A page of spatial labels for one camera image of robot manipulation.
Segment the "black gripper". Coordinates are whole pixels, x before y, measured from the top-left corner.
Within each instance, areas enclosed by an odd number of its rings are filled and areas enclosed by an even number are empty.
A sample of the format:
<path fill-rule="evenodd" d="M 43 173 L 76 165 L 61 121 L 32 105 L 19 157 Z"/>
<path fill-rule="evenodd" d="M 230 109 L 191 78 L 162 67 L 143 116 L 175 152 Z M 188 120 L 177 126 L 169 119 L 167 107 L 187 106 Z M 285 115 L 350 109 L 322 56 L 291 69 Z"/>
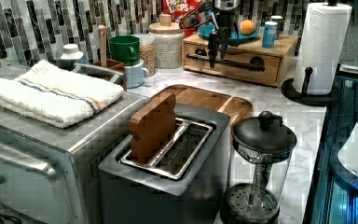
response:
<path fill-rule="evenodd" d="M 239 8 L 239 0 L 212 0 L 212 13 L 210 17 L 214 29 L 209 35 L 208 56 L 210 67 L 214 68 L 218 45 L 221 44 L 221 59 L 227 52 L 227 42 L 232 30 L 238 31 L 236 14 Z"/>

